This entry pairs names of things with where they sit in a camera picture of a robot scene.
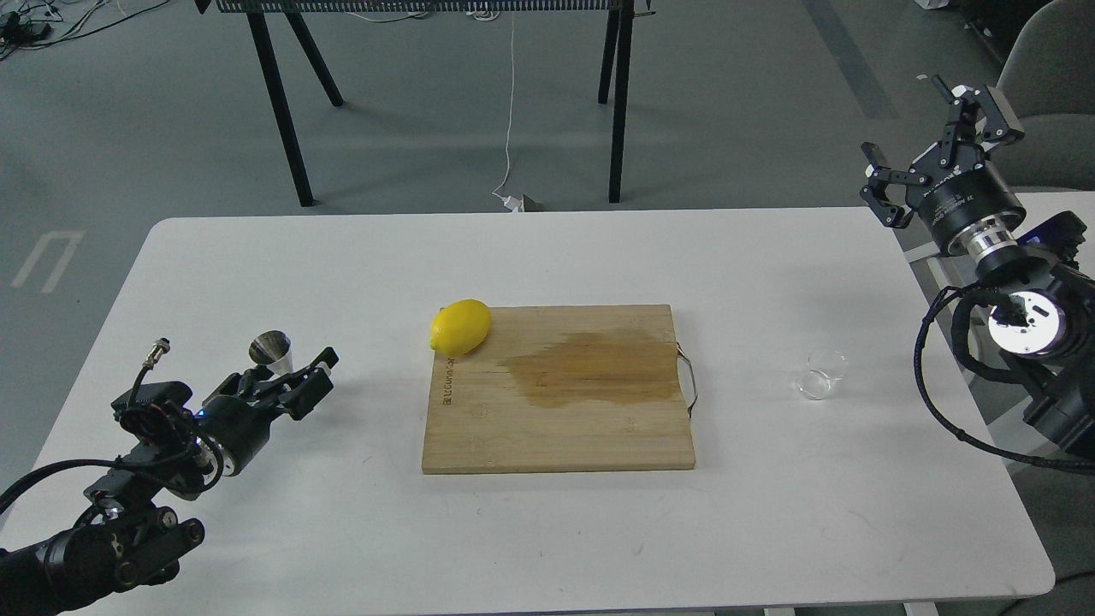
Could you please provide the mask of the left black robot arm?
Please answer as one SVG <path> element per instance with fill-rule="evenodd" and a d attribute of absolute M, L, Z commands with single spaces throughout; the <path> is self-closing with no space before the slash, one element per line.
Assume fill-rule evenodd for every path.
<path fill-rule="evenodd" d="M 206 537 L 198 519 L 183 519 L 154 499 L 169 491 L 195 500 L 239 475 L 269 443 L 277 418 L 306 418 L 333 390 L 339 355 L 325 347 L 306 367 L 291 365 L 283 332 L 266 332 L 249 348 L 252 367 L 224 379 L 196 411 L 183 382 L 148 383 L 163 355 L 159 339 L 132 388 L 112 403 L 114 420 L 137 438 L 117 460 L 56 461 L 31 470 L 3 492 L 3 510 L 60 470 L 105 469 L 87 488 L 85 511 L 70 528 L 18 550 L 3 550 L 4 615 L 58 615 L 137 586 L 168 583 L 184 554 Z"/>

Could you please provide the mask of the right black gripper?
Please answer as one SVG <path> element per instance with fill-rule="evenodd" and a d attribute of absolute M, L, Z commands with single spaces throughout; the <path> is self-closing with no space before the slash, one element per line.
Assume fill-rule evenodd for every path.
<path fill-rule="evenodd" d="M 963 256 L 961 235 L 986 218 L 998 219 L 1006 230 L 1016 230 L 1025 221 L 1026 210 L 1014 195 L 998 165 L 989 163 L 998 148 L 1018 143 L 1026 136 L 1012 105 L 995 86 L 948 86 L 940 74 L 931 75 L 932 85 L 948 104 L 944 133 L 936 146 L 940 168 L 958 175 L 946 176 L 924 194 L 915 213 L 944 256 Z M 889 167 L 879 146 L 864 141 L 861 152 L 868 166 L 861 199 L 883 226 L 904 229 L 914 217 L 914 208 L 892 202 L 891 186 L 923 187 L 926 173 Z"/>

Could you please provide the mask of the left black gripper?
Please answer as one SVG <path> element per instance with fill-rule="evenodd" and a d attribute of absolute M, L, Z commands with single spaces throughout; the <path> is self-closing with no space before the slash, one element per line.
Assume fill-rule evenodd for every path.
<path fill-rule="evenodd" d="M 290 353 L 263 367 L 232 373 L 216 386 L 196 412 L 197 425 L 222 453 L 224 473 L 238 476 L 269 443 L 277 416 L 300 421 L 334 388 L 333 367 L 339 363 L 325 347 L 309 365 L 290 371 Z"/>

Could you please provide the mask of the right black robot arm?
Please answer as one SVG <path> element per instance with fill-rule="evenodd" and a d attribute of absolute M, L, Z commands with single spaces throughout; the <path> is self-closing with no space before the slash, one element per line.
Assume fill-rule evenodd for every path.
<path fill-rule="evenodd" d="M 1077 253 L 1086 226 L 1071 211 L 1015 237 L 1026 211 L 991 163 L 1025 130 L 993 86 L 948 86 L 931 78 L 948 115 L 940 140 L 907 167 L 894 168 L 879 146 L 861 146 L 868 166 L 861 200 L 883 226 L 927 226 L 944 257 L 969 257 L 973 283 L 945 286 L 927 305 L 914 341 L 914 382 L 927 412 L 963 443 L 1035 468 L 1092 474 L 1092 278 Z M 1062 460 L 1005 451 L 970 435 L 934 405 L 923 374 L 927 330 L 953 309 L 950 342 L 959 367 L 1018 385 L 1030 402 L 1024 425 L 1063 452 Z"/>

